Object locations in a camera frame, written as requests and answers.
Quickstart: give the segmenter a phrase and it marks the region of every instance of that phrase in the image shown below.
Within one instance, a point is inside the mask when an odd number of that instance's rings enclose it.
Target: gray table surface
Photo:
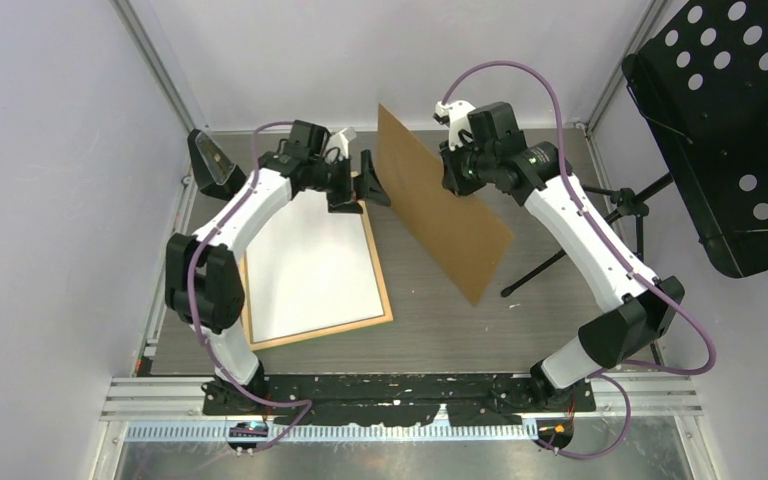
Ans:
[[[417,132],[436,151],[442,131]],[[262,135],[261,151],[274,148],[280,136]],[[529,143],[556,143],[554,130],[528,130]],[[232,160],[250,165],[248,134],[221,134],[217,141]],[[567,156],[581,181],[598,185],[583,133],[566,131]],[[359,151],[376,152],[375,132],[361,132]],[[558,249],[536,219],[492,187],[477,195],[502,218],[514,240],[477,307],[461,295],[425,250],[387,208],[369,208],[394,321],[347,333],[307,340],[258,352],[267,373],[413,373],[525,372],[563,346],[578,327],[600,311],[584,278],[564,258],[534,280],[501,298],[499,291]],[[600,209],[599,196],[591,196]],[[188,231],[206,223],[223,202],[199,195]],[[635,358],[651,360],[648,350]],[[210,360],[192,330],[167,312],[152,365],[157,375],[209,374]]]

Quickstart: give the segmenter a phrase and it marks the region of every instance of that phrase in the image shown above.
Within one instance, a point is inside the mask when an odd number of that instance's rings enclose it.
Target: wooden frame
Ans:
[[[278,337],[271,340],[264,340],[262,342],[255,342],[252,337],[251,303],[246,302],[246,305],[243,308],[241,321],[243,322],[243,329],[246,332],[246,339],[249,341],[249,345],[251,346],[252,350],[262,350],[264,348],[277,347],[279,345],[301,342],[302,340],[324,337],[326,335],[332,335],[335,333],[348,332],[358,328],[370,327],[372,325],[393,321],[393,310],[390,308],[390,297],[387,294],[387,286],[384,284],[384,274],[381,271],[381,260],[378,258],[378,248],[375,245],[375,238],[372,235],[372,225],[369,223],[367,207],[364,202],[358,203],[363,206],[363,214],[361,215],[363,231],[366,235],[366,244],[369,247],[369,256],[372,260],[372,269],[375,272],[375,283],[378,285],[378,295],[381,297],[381,306],[384,309],[384,314],[378,317],[364,318],[354,322],[344,323],[342,325],[334,325],[333,327],[320,328],[317,330],[311,330],[309,332],[302,332],[295,335],[287,335],[285,337]],[[243,255],[243,259],[240,262],[240,277],[243,280],[243,287],[246,289],[246,291],[248,291],[249,276],[245,255]]]

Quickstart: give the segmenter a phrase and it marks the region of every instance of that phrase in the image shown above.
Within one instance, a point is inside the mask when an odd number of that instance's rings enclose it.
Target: tripod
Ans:
[[[635,252],[637,257],[643,261],[643,217],[649,214],[649,207],[646,206],[646,200],[652,198],[656,193],[660,192],[664,188],[673,183],[673,177],[669,173],[664,174],[661,178],[652,182],[651,185],[644,188],[640,193],[636,194],[630,188],[621,188],[619,190],[608,190],[598,187],[587,187],[582,185],[581,188],[585,192],[597,193],[605,195],[610,198],[611,203],[616,205],[616,208],[605,217],[605,221],[608,225],[616,222],[622,217],[634,216],[634,230],[637,237],[637,251]],[[543,270],[551,267],[558,260],[564,258],[567,252],[559,250],[557,253],[549,257],[545,262],[538,265],[534,270],[526,273],[522,278],[512,283],[511,285],[502,289],[502,296],[507,297],[514,293],[516,289],[523,286],[540,274]]]

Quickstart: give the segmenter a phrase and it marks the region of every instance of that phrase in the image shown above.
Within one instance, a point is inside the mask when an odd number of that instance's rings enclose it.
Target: metal floor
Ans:
[[[620,418],[576,419],[571,451],[610,445]],[[236,457],[216,443],[128,443],[120,480],[200,479],[692,479],[672,417],[635,418],[626,442],[611,455],[588,461],[555,457],[531,442],[312,443]]]
[[[583,183],[598,185],[584,135],[566,132],[568,160]],[[431,149],[443,131],[418,132]],[[275,148],[278,135],[262,135],[261,151]],[[556,143],[553,130],[528,130],[529,143]],[[232,160],[250,164],[250,136],[222,134],[216,140]],[[374,132],[358,135],[353,158],[375,148]],[[499,291],[555,253],[552,235],[508,196],[487,187],[477,193],[514,232],[514,240],[481,303],[461,295],[396,215],[369,208],[395,320],[323,338],[262,350],[267,373],[524,372],[569,341],[578,327],[599,315],[584,278],[564,258],[508,298]],[[592,196],[598,207],[604,200]],[[223,202],[197,197],[188,232],[219,212]],[[649,351],[635,358],[651,360]],[[151,372],[210,374],[213,368],[192,330],[167,312]]]

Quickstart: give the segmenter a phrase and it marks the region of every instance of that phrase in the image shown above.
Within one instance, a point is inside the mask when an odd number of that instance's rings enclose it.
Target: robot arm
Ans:
[[[199,267],[204,268],[196,274],[195,286],[202,333],[209,339],[219,363],[234,377],[226,378],[217,367],[215,373],[222,380],[247,386],[260,368],[239,321],[245,292],[237,266],[266,222],[296,194],[308,189],[325,192],[328,210],[334,213],[362,213],[363,208],[357,203],[362,199],[390,204],[372,168],[369,150],[361,152],[360,175],[352,176],[349,143],[354,138],[350,128],[330,134],[325,127],[296,121],[278,151],[266,152],[258,159],[257,185],[252,185],[254,177],[245,181],[239,168],[206,134],[190,134],[190,157],[199,189],[230,201],[192,236],[175,234],[169,239],[165,300],[181,320],[195,328],[187,296],[187,265],[198,244],[221,225],[200,258]],[[249,196],[241,202],[244,195]],[[223,224],[222,219],[232,211],[234,214]]]
[[[434,118],[449,126],[441,143],[443,187],[458,196],[470,195],[488,183],[511,195],[554,235],[581,271],[603,314],[582,326],[578,335],[531,369],[534,399],[545,402],[600,369],[612,368],[660,338],[673,312],[631,278],[570,200],[560,177],[557,148],[542,142],[528,147],[513,109],[494,103],[476,109],[468,102],[437,104]],[[584,209],[595,211],[581,184],[570,174]],[[596,217],[596,228],[631,263],[671,298],[684,296],[674,277],[661,281]]]

